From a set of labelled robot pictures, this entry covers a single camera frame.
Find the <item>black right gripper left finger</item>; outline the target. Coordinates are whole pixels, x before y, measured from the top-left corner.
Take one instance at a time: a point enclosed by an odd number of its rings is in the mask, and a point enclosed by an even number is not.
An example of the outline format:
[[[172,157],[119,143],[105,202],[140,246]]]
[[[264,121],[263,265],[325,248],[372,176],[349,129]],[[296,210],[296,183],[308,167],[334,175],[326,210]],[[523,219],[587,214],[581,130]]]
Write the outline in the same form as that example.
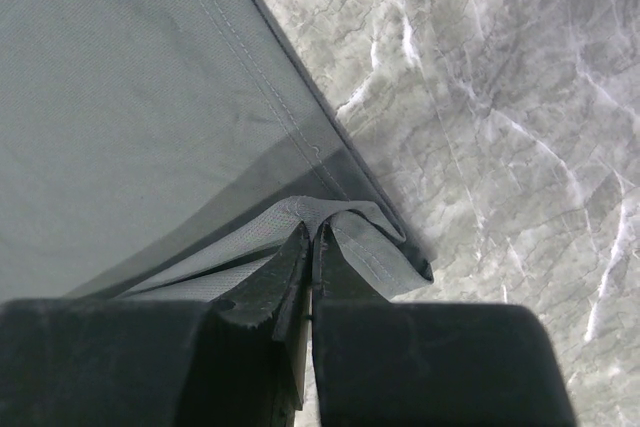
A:
[[[1,308],[5,426],[289,426],[301,408],[311,242],[297,226],[212,301]]]

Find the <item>dark grey t-shirt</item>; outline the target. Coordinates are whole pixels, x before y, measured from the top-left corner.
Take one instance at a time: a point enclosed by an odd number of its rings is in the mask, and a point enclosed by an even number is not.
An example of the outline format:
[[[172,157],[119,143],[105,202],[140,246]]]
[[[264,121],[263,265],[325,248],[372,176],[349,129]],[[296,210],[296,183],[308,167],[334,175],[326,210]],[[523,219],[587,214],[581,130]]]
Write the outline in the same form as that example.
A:
[[[212,300],[323,224],[432,281],[261,0],[1,0],[3,300]]]

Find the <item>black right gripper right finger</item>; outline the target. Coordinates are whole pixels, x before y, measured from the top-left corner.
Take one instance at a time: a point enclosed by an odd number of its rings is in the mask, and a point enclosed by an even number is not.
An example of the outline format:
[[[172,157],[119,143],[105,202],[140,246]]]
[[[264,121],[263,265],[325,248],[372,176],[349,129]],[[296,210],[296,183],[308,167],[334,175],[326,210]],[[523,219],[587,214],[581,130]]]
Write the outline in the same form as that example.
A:
[[[312,356],[325,426],[573,426],[549,336],[527,308],[393,303],[323,224],[312,261]]]

